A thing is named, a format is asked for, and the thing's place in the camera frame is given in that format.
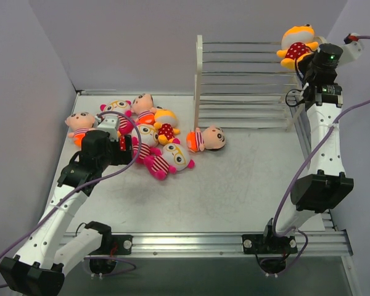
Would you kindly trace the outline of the peach doll plush by shelf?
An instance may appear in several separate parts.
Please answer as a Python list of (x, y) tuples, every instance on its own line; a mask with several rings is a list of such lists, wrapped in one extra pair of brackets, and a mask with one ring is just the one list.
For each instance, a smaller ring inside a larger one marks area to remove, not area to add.
[(220, 150), (226, 145), (226, 137), (221, 128), (209, 126), (205, 130), (197, 127), (186, 136), (187, 148), (192, 152)]

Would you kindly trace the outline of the cream metal-rod shelf rack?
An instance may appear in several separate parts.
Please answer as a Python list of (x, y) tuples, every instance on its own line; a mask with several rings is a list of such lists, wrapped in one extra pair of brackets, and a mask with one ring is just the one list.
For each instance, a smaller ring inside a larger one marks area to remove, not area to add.
[(300, 107), (284, 97), (300, 83), (281, 67), (279, 41), (214, 41), (197, 36), (194, 127), (284, 130), (295, 125)]

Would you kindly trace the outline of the pink panda plush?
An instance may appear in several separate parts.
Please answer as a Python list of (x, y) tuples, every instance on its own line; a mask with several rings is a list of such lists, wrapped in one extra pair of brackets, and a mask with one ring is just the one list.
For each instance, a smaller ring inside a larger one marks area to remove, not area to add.
[(144, 165), (154, 178), (163, 181), (169, 174), (176, 174), (186, 168), (193, 169), (195, 162), (181, 144), (169, 143), (163, 147), (160, 155), (147, 156)]
[[(131, 101), (129, 100), (115, 100), (115, 101), (112, 101), (108, 104), (101, 104), (100, 105), (100, 111), (101, 112), (106, 112), (106, 111), (115, 111), (115, 112), (119, 112), (121, 114), (124, 114), (126, 115), (127, 117), (131, 117), (131, 114), (132, 114), (132, 111), (131, 111)], [(133, 130), (133, 125), (131, 124), (131, 122), (123, 117), (123, 116), (119, 116), (118, 115), (118, 118), (120, 119), (120, 125), (119, 125), (119, 128), (118, 128), (118, 131), (124, 135), (124, 134), (129, 134), (130, 132), (132, 132)]]
[(133, 158), (136, 163), (144, 164), (148, 156), (160, 156), (162, 151), (158, 148), (158, 132), (152, 125), (138, 124), (132, 131)]

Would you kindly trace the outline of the peach doll plush back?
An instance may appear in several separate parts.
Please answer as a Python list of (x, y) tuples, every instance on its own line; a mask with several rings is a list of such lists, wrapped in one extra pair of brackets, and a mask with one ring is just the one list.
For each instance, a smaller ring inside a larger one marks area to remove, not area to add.
[(155, 123), (157, 109), (154, 107), (154, 100), (151, 94), (138, 95), (133, 100), (131, 111), (136, 115), (138, 124), (153, 125)]

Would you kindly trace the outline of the pink panda plush middle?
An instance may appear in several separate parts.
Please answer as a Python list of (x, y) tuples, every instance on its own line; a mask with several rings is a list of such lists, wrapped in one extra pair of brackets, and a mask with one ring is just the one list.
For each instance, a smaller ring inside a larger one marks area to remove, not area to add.
[(160, 156), (162, 151), (158, 148), (158, 132), (152, 125), (138, 124), (132, 131), (133, 158), (136, 163), (144, 164), (148, 156)]

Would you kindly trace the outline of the peach doll plush far left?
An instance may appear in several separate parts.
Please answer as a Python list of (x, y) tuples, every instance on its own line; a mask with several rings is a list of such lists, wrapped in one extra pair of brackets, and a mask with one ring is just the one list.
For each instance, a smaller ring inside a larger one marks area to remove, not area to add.
[(76, 146), (81, 147), (81, 142), (86, 133), (94, 130), (95, 120), (95, 116), (88, 112), (71, 114), (65, 120), (65, 124), (70, 130), (67, 137), (71, 139)]

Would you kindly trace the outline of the yellow plush red dotted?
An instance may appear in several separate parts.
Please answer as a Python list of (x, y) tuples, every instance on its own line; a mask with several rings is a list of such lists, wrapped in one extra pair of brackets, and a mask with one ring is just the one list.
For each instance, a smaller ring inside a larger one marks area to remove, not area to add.
[(318, 47), (315, 31), (310, 24), (294, 26), (288, 29), (281, 39), (281, 49), (276, 55), (282, 67), (295, 70), (297, 62), (310, 55)]
[(125, 151), (126, 150), (126, 139), (124, 135), (122, 135), (121, 132), (119, 131), (117, 131), (117, 135), (118, 135), (119, 148), (121, 151)]
[(175, 113), (168, 109), (156, 108), (154, 114), (154, 128), (158, 132), (158, 142), (166, 145), (173, 142), (180, 129), (177, 127), (178, 118)]

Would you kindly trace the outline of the aluminium front mounting rail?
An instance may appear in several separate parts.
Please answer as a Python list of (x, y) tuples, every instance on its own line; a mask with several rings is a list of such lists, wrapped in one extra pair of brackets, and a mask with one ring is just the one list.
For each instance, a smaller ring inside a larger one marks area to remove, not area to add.
[(20, 252), (36, 257), (65, 257), (76, 253), (180, 258), (251, 254), (280, 256), (295, 255), (298, 252), (309, 257), (352, 255), (348, 237), (343, 231), (312, 232), (266, 240), (262, 234), (235, 232), (101, 234), (96, 230), (86, 229), (75, 237), (66, 234), (52, 243), (46, 240), (28, 240)]

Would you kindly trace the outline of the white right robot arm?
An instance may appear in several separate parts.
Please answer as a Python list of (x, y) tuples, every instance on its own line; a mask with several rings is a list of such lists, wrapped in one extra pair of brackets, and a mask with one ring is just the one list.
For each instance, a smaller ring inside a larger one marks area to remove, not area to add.
[(335, 208), (353, 189), (340, 153), (338, 117), (343, 114), (342, 87), (335, 82), (338, 66), (362, 53), (361, 43), (322, 43), (295, 63), (300, 105), (310, 126), (311, 152), (296, 172), (263, 234), (244, 234), (243, 252), (252, 255), (297, 253), (295, 233), (314, 216)]

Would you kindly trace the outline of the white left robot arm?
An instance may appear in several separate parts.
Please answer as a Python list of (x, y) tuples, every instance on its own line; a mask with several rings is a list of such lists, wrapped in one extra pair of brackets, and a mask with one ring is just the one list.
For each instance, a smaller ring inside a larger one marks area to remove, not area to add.
[(128, 168), (133, 161), (132, 137), (113, 141), (105, 131), (88, 131), (81, 150), (62, 168), (51, 201), (35, 230), (24, 237), (13, 257), (4, 257), (0, 273), (11, 290), (23, 295), (58, 295), (66, 275), (91, 253), (110, 252), (112, 228), (92, 221), (64, 246), (60, 245), (75, 214), (106, 177), (109, 166)]

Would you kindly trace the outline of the pink panda plush back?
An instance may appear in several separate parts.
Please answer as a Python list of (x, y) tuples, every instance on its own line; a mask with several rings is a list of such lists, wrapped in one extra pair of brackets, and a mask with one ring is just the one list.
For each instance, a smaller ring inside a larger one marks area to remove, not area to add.
[[(132, 114), (132, 111), (131, 111), (131, 101), (129, 100), (115, 100), (115, 101), (112, 101), (108, 104), (101, 104), (100, 105), (100, 111), (101, 112), (106, 112), (106, 111), (115, 111), (115, 112), (119, 112), (121, 114), (124, 114), (126, 115), (127, 117), (131, 117), (131, 114)], [(119, 116), (118, 115), (118, 118), (120, 119), (120, 125), (119, 125), (119, 128), (118, 128), (118, 131), (124, 135), (124, 134), (129, 134), (130, 132), (132, 132), (133, 130), (133, 125), (131, 124), (131, 122), (123, 117), (123, 116)]]

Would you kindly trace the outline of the pink panda plush front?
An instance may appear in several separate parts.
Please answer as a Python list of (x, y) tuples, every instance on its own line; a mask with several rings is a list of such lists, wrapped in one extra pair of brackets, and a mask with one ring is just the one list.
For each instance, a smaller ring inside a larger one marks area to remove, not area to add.
[(193, 169), (195, 162), (181, 144), (169, 143), (163, 147), (160, 155), (147, 156), (144, 165), (154, 178), (163, 181), (169, 174), (176, 174), (186, 168)]

